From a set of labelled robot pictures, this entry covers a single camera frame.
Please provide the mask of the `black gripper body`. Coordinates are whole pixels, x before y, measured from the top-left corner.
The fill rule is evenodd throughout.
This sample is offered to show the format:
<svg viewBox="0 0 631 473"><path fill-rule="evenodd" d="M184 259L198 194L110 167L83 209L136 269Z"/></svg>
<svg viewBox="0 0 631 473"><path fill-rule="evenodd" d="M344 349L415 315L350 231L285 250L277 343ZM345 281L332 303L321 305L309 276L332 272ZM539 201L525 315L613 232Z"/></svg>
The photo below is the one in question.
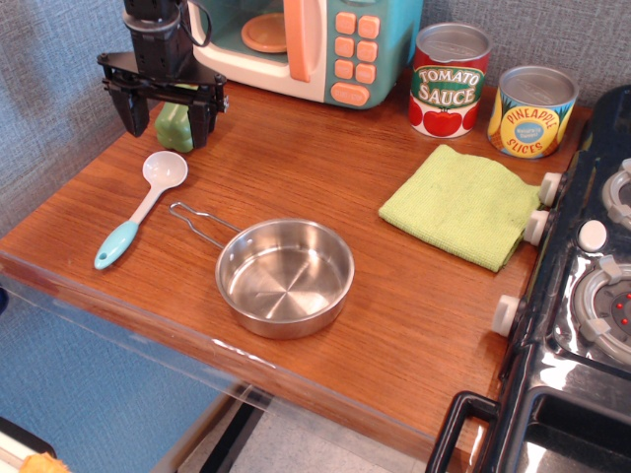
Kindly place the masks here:
<svg viewBox="0 0 631 473"><path fill-rule="evenodd" d="M131 52L103 53L104 85L146 86L148 99L160 100L167 86L200 86L207 103L217 111L227 107L225 77L193 57L193 48L210 38L194 37L187 12L124 12L122 21L132 41Z"/></svg>

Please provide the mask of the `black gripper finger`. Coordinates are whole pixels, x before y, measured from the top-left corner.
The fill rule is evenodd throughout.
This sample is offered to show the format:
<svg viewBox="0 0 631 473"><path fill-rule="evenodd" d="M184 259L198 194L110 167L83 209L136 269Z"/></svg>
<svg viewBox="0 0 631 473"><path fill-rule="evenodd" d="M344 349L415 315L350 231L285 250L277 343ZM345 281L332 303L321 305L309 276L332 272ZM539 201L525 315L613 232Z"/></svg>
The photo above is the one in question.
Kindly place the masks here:
<svg viewBox="0 0 631 473"><path fill-rule="evenodd" d="M108 92L128 133L140 137L149 124L146 86L120 86L110 83Z"/></svg>
<svg viewBox="0 0 631 473"><path fill-rule="evenodd" d="M188 107L188 120L194 149L204 148L214 131L217 109L210 103L194 103Z"/></svg>

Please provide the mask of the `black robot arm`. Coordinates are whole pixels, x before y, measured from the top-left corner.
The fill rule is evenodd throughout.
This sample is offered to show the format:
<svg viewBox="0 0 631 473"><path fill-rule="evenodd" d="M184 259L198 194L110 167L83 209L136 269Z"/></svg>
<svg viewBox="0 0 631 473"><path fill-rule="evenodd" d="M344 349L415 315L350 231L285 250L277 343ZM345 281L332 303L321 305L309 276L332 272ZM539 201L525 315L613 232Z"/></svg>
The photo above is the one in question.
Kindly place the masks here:
<svg viewBox="0 0 631 473"><path fill-rule="evenodd" d="M123 23L131 52L102 53L103 83L127 132L141 136L149 124L148 101L188 107L192 146L203 148L217 115L227 108L227 79L202 65L194 47L210 42L194 38L189 1L126 1Z"/></svg>

